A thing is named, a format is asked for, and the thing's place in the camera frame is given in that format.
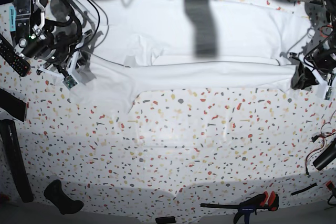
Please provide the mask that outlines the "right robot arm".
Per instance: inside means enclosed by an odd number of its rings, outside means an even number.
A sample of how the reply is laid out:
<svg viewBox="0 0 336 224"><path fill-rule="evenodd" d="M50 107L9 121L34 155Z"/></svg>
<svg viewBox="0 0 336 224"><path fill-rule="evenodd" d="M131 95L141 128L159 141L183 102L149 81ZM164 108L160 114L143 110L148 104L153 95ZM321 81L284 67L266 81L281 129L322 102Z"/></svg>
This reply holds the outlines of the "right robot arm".
<svg viewBox="0 0 336 224"><path fill-rule="evenodd" d="M73 92L203 87L287 90L313 35L277 0L14 0L16 48Z"/></svg>

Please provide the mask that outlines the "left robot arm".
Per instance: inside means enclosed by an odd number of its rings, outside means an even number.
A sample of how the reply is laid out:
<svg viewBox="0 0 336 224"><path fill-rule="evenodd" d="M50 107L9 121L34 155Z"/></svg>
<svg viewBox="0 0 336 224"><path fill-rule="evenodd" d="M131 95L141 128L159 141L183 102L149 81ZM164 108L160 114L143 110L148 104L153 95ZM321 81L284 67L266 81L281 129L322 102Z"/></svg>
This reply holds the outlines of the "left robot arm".
<svg viewBox="0 0 336 224"><path fill-rule="evenodd" d="M291 88L303 90L316 86L316 95L330 100L335 93L335 0L322 0L322 9L312 10L309 17L316 29L312 42L303 52L281 55L298 66L291 79Z"/></svg>

